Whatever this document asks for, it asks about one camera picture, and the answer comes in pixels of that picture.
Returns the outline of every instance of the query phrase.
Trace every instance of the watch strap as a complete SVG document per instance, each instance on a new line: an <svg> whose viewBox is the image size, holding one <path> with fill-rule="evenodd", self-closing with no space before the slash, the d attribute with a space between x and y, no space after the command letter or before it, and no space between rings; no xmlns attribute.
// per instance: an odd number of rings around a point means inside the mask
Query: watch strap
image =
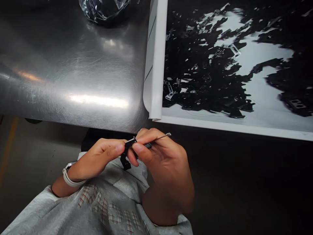
<svg viewBox="0 0 313 235"><path fill-rule="evenodd" d="M82 186L83 184L86 183L87 180L83 180L81 182L74 182L74 181L71 181L67 175L67 170L64 168L63 169L63 178L64 178L64 181L71 187L80 187Z"/></svg>

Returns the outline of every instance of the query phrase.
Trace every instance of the metal table surface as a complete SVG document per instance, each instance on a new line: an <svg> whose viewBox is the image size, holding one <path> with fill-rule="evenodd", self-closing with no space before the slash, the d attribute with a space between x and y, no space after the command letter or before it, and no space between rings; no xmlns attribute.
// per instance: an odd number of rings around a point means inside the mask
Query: metal table surface
<svg viewBox="0 0 313 235"><path fill-rule="evenodd" d="M0 114L136 133L143 105L149 0L116 28L78 0L0 15Z"/></svg>

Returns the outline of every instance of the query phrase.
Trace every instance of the checkered pattern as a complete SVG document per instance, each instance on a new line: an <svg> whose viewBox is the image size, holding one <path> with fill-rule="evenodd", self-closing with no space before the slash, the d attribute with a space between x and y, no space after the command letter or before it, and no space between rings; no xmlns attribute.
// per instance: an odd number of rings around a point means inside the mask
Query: checkered pattern
<svg viewBox="0 0 313 235"><path fill-rule="evenodd" d="M134 221L134 223L135 223L135 226L137 227L137 229L139 230L139 231L141 231L142 232L142 228L141 228L141 224L140 224L140 222L139 222L139 220L138 220L138 217L136 216L136 214L132 211L132 218L133 218L133 221Z"/></svg>
<svg viewBox="0 0 313 235"><path fill-rule="evenodd" d="M144 230L146 231L146 233L147 233L148 235L151 235L147 223L145 222L145 220L142 220L142 221L143 221L143 224L144 224Z"/></svg>
<svg viewBox="0 0 313 235"><path fill-rule="evenodd" d="M112 203L110 203L109 208L116 209L116 211L117 211L117 216L114 216L113 214L109 214L109 220L113 224L118 224L118 223L122 222L122 212L121 212L121 210L116 205L114 205Z"/></svg>
<svg viewBox="0 0 313 235"><path fill-rule="evenodd" d="M124 215L127 223L127 235L134 235L133 225L131 224L131 218L128 211L124 211Z"/></svg>
<svg viewBox="0 0 313 235"><path fill-rule="evenodd" d="M78 200L78 206L82 207L82 205L87 202L91 204L98 194L98 187L94 184L85 185L83 187L82 194Z"/></svg>
<svg viewBox="0 0 313 235"><path fill-rule="evenodd" d="M97 204L94 205L93 210L95 212L101 212L101 223L105 226L106 219L108 217L108 200L105 198L102 200L102 192L99 191L97 195Z"/></svg>

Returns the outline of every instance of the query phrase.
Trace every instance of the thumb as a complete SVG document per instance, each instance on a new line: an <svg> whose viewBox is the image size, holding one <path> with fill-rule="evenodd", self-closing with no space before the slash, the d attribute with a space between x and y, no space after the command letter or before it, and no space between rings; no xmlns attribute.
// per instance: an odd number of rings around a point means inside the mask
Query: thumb
<svg viewBox="0 0 313 235"><path fill-rule="evenodd" d="M104 151L102 154L104 161L108 164L110 161L114 160L115 158L119 157L125 150L125 144L119 144L117 146L109 147L107 150Z"/></svg>
<svg viewBox="0 0 313 235"><path fill-rule="evenodd" d="M133 150L138 155L140 161L142 161L148 168L154 165L155 159L152 152L140 143L134 143Z"/></svg>

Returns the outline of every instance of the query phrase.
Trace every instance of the hand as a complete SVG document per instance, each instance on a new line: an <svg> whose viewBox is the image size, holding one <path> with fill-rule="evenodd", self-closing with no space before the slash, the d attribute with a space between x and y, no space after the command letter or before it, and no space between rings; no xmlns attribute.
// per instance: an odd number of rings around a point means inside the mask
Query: hand
<svg viewBox="0 0 313 235"><path fill-rule="evenodd" d="M143 145L164 135L155 128L141 129L132 148L150 170L156 187L182 212L188 212L193 208L194 185L185 149L169 137L154 142L150 150ZM128 158L133 158L131 151Z"/></svg>
<svg viewBox="0 0 313 235"><path fill-rule="evenodd" d="M67 172L72 181L91 179L99 175L105 166L125 150L126 140L99 139Z"/></svg>

